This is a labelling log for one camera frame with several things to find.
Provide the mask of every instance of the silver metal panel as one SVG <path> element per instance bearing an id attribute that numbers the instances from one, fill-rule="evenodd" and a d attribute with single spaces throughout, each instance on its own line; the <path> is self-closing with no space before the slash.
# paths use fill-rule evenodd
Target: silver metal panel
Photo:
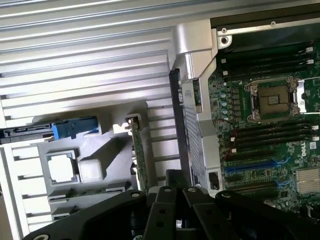
<path id="1" fill-rule="evenodd" d="M 26 125 L 44 114 L 146 100 L 156 161 L 174 160 L 177 168 L 168 79 L 176 58 L 173 27 L 314 2 L 2 0 L 0 127 Z M 199 57 L 193 53 L 186 61 L 197 63 Z M 196 67 L 194 78 L 205 66 Z M 29 147 L 34 142 L 15 143 L 1 152 L 0 181 L 15 240 L 50 223 L 41 218 L 28 222 L 48 215 L 48 201 L 45 196 L 23 199 L 29 192 L 19 187 L 23 178 L 43 175 L 39 154 Z M 28 161 L 34 169 L 24 169 Z M 158 174 L 173 166 L 169 163 L 159 165 Z"/>

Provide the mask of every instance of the motherboard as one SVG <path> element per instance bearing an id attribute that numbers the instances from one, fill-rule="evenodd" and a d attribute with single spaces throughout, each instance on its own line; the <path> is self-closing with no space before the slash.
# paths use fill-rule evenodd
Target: motherboard
<path id="1" fill-rule="evenodd" d="M 208 88 L 223 189 L 320 219 L 320 41 L 227 49 L 216 62 Z"/>

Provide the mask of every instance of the blue connector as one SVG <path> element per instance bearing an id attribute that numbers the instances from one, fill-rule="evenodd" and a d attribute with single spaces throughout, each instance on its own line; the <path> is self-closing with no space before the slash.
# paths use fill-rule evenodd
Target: blue connector
<path id="1" fill-rule="evenodd" d="M 95 116 L 73 118 L 55 122 L 51 125 L 54 140 L 71 137 L 75 139 L 79 133 L 98 133 L 98 120 Z"/>

